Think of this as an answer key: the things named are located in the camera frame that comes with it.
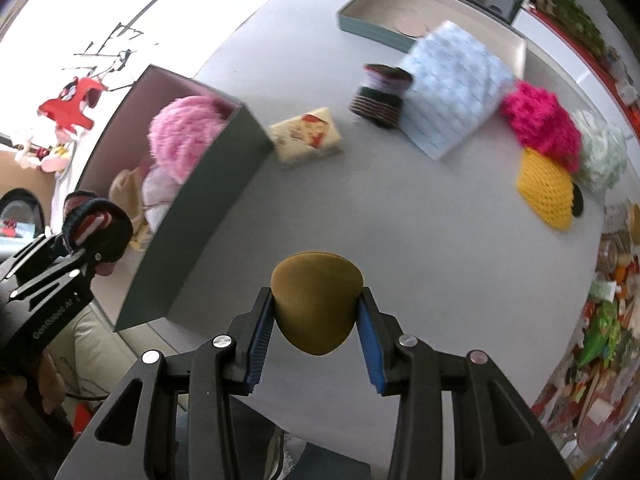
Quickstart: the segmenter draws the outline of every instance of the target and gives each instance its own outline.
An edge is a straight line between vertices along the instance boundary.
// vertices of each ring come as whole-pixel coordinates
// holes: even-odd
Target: pink yarn ball
[[[503,99],[500,111],[521,146],[533,148],[570,173],[578,171],[582,136],[556,94],[519,81],[518,89]]]
[[[176,182],[184,184],[224,127],[212,97],[176,99],[149,125],[151,155]]]

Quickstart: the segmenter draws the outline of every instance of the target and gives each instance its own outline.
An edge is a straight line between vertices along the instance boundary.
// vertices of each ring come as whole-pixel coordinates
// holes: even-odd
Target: stack of coasters
[[[293,165],[307,158],[342,151],[342,137],[335,127],[329,108],[318,108],[270,127],[278,160]]]
[[[413,76],[406,70],[380,64],[364,66],[366,81],[358,89],[349,110],[383,128],[397,128],[402,98]]]

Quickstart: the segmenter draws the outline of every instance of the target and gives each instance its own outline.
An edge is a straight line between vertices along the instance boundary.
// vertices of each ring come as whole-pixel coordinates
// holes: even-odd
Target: yellow crochet hat
[[[571,227],[574,184],[565,168],[536,150],[525,148],[516,187],[533,211],[551,227],[562,231]]]

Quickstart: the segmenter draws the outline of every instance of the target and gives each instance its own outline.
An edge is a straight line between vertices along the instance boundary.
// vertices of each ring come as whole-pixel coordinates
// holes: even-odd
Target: knitted item
[[[514,89],[512,69],[450,21],[416,41],[400,66],[414,76],[400,129],[433,160],[476,132]]]
[[[398,67],[379,64],[364,66],[366,81],[358,89],[349,110],[383,128],[397,128],[402,96],[414,78]]]
[[[612,189],[626,170],[626,143],[622,131],[587,110],[578,110],[571,117],[582,134],[578,182],[595,192]]]
[[[213,97],[176,99],[151,121],[151,154],[176,182],[184,184],[224,127]]]
[[[516,187],[533,211],[551,227],[562,231],[571,227],[574,185],[562,166],[536,150],[525,148]]]
[[[500,111],[521,146],[533,148],[571,173],[578,171],[582,138],[556,94],[518,81],[518,89],[503,99]]]

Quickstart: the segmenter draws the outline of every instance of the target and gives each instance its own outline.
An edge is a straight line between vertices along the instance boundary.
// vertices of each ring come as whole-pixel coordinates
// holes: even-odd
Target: small cardboard box
[[[182,185],[144,252],[127,250],[111,276],[96,276],[92,291],[116,330],[165,316],[207,241],[272,150],[246,105],[168,70],[150,65],[100,136],[78,189],[106,197],[122,170],[149,154],[148,128],[177,98],[222,97],[233,105],[225,129]]]

